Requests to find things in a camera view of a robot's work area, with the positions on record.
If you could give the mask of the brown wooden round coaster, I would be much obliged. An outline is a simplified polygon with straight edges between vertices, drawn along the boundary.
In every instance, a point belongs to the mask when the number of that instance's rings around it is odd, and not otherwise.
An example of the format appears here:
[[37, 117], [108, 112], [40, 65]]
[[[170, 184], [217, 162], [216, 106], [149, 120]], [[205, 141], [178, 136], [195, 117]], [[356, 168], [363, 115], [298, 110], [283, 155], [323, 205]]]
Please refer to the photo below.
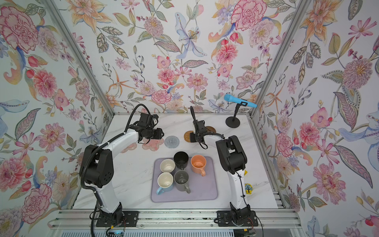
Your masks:
[[211, 126], [206, 126], [207, 130], [209, 132], [213, 132], [213, 133], [216, 133], [216, 129], [214, 127], [211, 127]]

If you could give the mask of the pink flower coaster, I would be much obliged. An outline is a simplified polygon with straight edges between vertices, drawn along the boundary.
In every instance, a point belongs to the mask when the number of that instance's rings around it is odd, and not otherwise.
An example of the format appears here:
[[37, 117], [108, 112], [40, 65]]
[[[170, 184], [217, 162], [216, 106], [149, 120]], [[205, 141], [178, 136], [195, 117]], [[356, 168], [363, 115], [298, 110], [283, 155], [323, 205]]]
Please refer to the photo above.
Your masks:
[[137, 148], [137, 144], [136, 143], [133, 143], [131, 145], [129, 145], [128, 147], [126, 147], [125, 149], [123, 149], [121, 151], [121, 153], [126, 153], [127, 151], [133, 151]]
[[146, 138], [143, 138], [142, 140], [142, 148], [144, 150], [151, 150], [151, 151], [157, 151], [160, 147], [160, 145], [162, 145], [164, 143], [164, 139], [146, 139]]

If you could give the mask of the grey round patterned coaster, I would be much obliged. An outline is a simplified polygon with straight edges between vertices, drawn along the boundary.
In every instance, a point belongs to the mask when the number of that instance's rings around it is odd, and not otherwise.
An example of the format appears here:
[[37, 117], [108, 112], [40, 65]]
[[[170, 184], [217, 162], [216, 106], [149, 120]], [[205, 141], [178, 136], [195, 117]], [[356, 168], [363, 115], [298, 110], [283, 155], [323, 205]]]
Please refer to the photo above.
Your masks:
[[177, 136], [168, 136], [165, 139], [164, 144], [167, 148], [174, 149], [180, 145], [180, 140]]

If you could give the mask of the light blue mug cream interior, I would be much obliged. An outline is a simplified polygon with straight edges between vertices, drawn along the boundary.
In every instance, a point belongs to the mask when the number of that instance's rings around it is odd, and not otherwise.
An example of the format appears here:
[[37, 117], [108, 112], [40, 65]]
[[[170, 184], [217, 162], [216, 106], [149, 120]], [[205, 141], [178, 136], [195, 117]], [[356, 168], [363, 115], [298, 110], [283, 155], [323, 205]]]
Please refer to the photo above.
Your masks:
[[172, 174], [168, 172], [164, 172], [159, 175], [158, 177], [158, 186], [159, 188], [157, 189], [156, 194], [161, 195], [165, 192], [169, 192], [173, 189], [174, 185], [174, 178]]

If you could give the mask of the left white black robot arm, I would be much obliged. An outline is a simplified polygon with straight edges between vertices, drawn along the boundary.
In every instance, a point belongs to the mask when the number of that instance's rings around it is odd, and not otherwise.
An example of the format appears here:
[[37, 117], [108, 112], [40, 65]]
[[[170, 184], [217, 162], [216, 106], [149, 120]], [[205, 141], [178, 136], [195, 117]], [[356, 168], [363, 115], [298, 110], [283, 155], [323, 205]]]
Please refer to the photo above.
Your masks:
[[86, 147], [80, 168], [81, 187], [91, 190], [97, 200], [99, 217], [112, 226], [120, 224], [125, 215], [112, 186], [114, 158], [124, 149], [147, 139], [160, 140], [164, 133], [156, 128], [159, 116], [142, 113], [138, 121], [128, 120], [126, 130], [100, 145]]

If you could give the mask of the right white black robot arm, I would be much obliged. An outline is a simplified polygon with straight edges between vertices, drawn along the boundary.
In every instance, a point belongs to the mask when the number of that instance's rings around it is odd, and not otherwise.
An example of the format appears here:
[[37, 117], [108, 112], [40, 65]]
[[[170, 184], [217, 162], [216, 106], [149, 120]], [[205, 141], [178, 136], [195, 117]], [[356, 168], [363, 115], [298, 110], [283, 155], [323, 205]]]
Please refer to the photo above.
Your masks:
[[224, 135], [212, 132], [205, 126], [203, 120], [193, 120], [194, 132], [190, 141], [198, 143], [203, 149], [208, 146], [217, 149], [221, 167], [227, 172], [231, 187], [230, 210], [217, 211], [214, 222], [219, 227], [243, 227], [259, 225], [255, 211], [251, 209], [245, 193], [244, 173], [247, 156], [237, 136], [226, 138]]

